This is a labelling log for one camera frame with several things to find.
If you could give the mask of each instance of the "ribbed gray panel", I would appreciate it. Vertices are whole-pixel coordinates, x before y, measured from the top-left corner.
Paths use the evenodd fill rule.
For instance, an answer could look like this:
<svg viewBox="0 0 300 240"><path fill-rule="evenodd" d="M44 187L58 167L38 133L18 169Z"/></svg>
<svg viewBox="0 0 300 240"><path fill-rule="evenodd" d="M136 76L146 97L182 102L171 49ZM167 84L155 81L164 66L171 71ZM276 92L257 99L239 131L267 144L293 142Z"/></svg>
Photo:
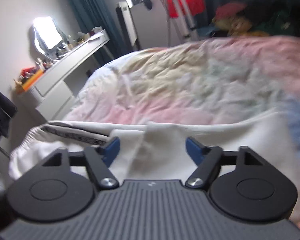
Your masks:
<svg viewBox="0 0 300 240"><path fill-rule="evenodd" d="M249 225L217 212L204 192L180 181L125 181L103 191L79 216L55 224L17 220L1 233L7 240L298 240L288 220Z"/></svg>

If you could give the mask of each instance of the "bed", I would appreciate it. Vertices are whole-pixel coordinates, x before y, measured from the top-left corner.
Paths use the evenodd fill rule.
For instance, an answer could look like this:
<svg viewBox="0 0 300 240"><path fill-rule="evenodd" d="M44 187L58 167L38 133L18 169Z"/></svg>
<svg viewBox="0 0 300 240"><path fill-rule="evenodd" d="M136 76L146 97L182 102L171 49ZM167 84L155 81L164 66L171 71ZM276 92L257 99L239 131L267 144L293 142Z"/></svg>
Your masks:
<svg viewBox="0 0 300 240"><path fill-rule="evenodd" d="M182 147L176 138L203 136L203 142L226 150L248 142L295 183L299 197L291 219L300 226L300 38L216 38L120 57L93 73L63 122L29 131L11 154L10 175L17 179L63 146L56 141L68 128L98 131L96 143L121 136L127 154L111 166L120 178L147 178L158 171L141 163L153 161L149 149L164 147L162 138L174 138L170 142ZM89 144L66 146L80 150ZM142 149L138 158L128 154L134 147ZM181 159L176 171L167 161L172 159L179 160L175 155L160 160L170 172L158 173L165 179L182 172L186 177L193 168L189 163L183 170L187 161Z"/></svg>

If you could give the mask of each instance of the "white desk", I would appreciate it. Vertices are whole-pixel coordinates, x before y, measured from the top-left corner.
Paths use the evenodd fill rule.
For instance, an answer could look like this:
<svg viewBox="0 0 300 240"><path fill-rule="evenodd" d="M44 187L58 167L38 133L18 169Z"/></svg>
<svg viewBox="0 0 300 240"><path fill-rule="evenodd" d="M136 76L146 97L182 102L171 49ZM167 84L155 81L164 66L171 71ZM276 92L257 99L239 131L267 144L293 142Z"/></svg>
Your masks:
<svg viewBox="0 0 300 240"><path fill-rule="evenodd" d="M100 48L113 59L105 46L109 40L105 30L93 35L55 63L27 92L19 96L35 118L43 118L44 121L61 120L69 112L74 95L64 79Z"/></svg>

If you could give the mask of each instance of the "white cloth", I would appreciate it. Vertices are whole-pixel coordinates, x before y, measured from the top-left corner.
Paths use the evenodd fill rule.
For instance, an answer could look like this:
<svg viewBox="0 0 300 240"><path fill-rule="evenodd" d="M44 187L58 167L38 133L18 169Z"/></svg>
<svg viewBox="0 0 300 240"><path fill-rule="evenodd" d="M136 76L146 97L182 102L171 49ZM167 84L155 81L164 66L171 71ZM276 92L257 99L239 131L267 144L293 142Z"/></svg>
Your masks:
<svg viewBox="0 0 300 240"><path fill-rule="evenodd" d="M196 138L204 145L218 145L227 151L236 151L239 146L249 146L296 185L298 201L291 219L294 222L300 220L300 160L295 155L286 120L276 110L236 124L223 125L117 125L85 122L50 124L102 133L109 137L118 136L121 141L120 153L110 170L120 182L124 179L181 179L185 182L196 169L186 153L185 141L188 136ZM77 151L86 145L57 138L56 135L47 134L37 128L14 150L10 175L17 179L26 171L25 167L34 166L39 159L54 150L53 148L66 146L69 151Z"/></svg>

